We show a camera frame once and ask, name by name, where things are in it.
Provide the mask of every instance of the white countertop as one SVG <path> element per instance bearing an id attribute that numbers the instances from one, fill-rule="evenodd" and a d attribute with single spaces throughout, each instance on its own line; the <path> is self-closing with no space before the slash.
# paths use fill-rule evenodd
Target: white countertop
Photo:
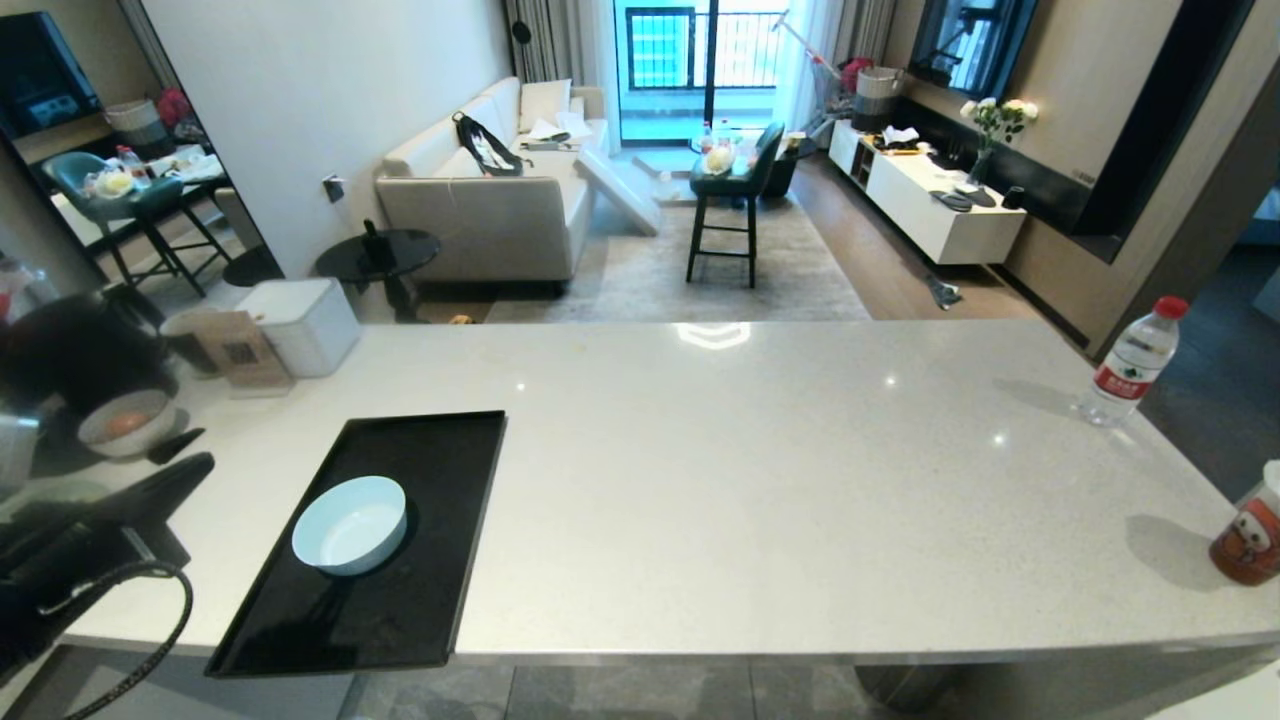
<path id="1" fill-rule="evenodd" d="M 196 587 L 179 650 L 221 639 L 348 418 L 497 409 L 460 660 L 1280 641 L 1280 583 L 1235 587 L 1204 555 L 1233 507 L 1142 418 L 1074 419 L 1089 368 L 1042 323 L 751 324 L 722 350 L 682 329 L 370 327 L 284 398 L 186 383 L 209 428 L 188 452 L 218 465 L 170 520 Z M 127 583 L 65 639 L 151 646 L 179 606 L 177 583 Z"/>

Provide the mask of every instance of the black cable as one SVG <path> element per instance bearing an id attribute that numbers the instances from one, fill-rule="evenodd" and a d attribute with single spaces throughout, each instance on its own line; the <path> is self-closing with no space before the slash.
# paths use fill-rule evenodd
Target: black cable
<path id="1" fill-rule="evenodd" d="M 122 565 L 115 570 L 111 570 L 110 573 L 93 580 L 92 583 L 77 588 L 78 594 L 83 594 L 86 592 L 100 589 L 104 587 L 106 588 L 114 587 L 119 583 L 123 583 L 124 580 L 131 580 L 143 574 L 150 574 L 155 570 L 166 573 L 168 577 L 177 578 L 178 582 L 182 583 L 182 591 L 184 598 L 182 603 L 182 616 L 178 618 L 178 625 L 173 629 L 172 633 L 169 633 L 169 638 L 164 641 L 164 643 L 161 643 L 160 647 L 157 647 L 156 651 L 152 652 L 150 657 L 143 660 L 133 670 L 133 673 L 129 673 L 127 678 L 116 683 L 114 688 L 104 693 L 93 702 L 68 715 L 65 720 L 83 720 L 84 717 L 93 715 L 99 710 L 102 710 L 104 707 L 114 702 L 124 693 L 133 689 L 133 685 L 137 685 L 147 675 L 150 675 L 151 671 L 155 670 L 157 665 L 160 665 L 160 661 L 164 660 L 166 655 L 169 655 L 169 651 L 173 650 L 173 646 L 178 642 L 178 635 L 182 634 L 183 628 L 187 626 L 187 620 L 191 618 L 191 605 L 192 601 L 195 600 L 195 592 L 191 588 L 191 580 L 187 579 L 187 575 L 184 575 L 182 570 L 178 569 L 177 565 L 164 562 L 160 560 L 146 560 L 140 562 L 131 562 L 128 565 Z"/>

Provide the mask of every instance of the water bottle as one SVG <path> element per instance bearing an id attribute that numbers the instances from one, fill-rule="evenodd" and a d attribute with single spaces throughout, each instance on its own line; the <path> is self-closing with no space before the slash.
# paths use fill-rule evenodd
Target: water bottle
<path id="1" fill-rule="evenodd" d="M 1120 333 L 1107 359 L 1098 365 L 1093 384 L 1076 409 L 1085 420 L 1114 428 L 1128 418 L 1147 395 L 1160 372 L 1178 350 L 1178 320 L 1187 314 L 1187 301 L 1166 295 L 1155 310 Z"/>
<path id="2" fill-rule="evenodd" d="M 699 141 L 699 143 L 701 146 L 703 155 L 707 155 L 708 152 L 710 152 L 712 147 L 716 145 L 716 141 L 712 138 L 712 122 L 710 120 L 703 120 L 703 137 Z"/>
<path id="3" fill-rule="evenodd" d="M 138 190 L 151 187 L 151 178 L 147 177 L 147 167 L 142 164 L 142 159 L 138 158 L 138 154 L 132 147 L 128 145 L 116 145 L 115 155 L 119 158 L 120 164 L 124 165 L 124 172 L 133 176 L 133 187 Z"/>

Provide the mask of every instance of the white sofa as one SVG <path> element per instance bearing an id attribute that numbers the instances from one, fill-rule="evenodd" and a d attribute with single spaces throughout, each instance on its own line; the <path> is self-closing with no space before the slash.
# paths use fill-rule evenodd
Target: white sofa
<path id="1" fill-rule="evenodd" d="M 575 87 L 591 135 L 576 142 L 607 146 L 604 96 Z M 378 197 L 393 228 L 440 238 L 440 255 L 422 272 L 436 282 L 550 281 L 573 277 L 591 224 L 595 192 L 576 152 L 521 149 L 520 81 L 502 79 L 458 108 L 512 151 L 532 160 L 524 177 L 483 177 L 445 118 L 383 159 Z"/>

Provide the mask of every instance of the glass door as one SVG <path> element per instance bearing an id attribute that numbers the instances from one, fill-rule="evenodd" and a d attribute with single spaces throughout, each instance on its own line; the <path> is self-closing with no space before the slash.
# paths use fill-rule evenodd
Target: glass door
<path id="1" fill-rule="evenodd" d="M 754 142 L 773 119 L 778 60 L 792 41 L 774 29 L 788 0 L 719 0 L 718 5 L 718 13 L 707 18 L 716 28 L 708 113 L 717 132 Z"/>
<path id="2" fill-rule="evenodd" d="M 739 129 L 768 124 L 786 42 L 773 26 L 787 0 L 613 0 L 613 6 L 623 145 L 686 145 L 701 136 L 704 122 Z"/>

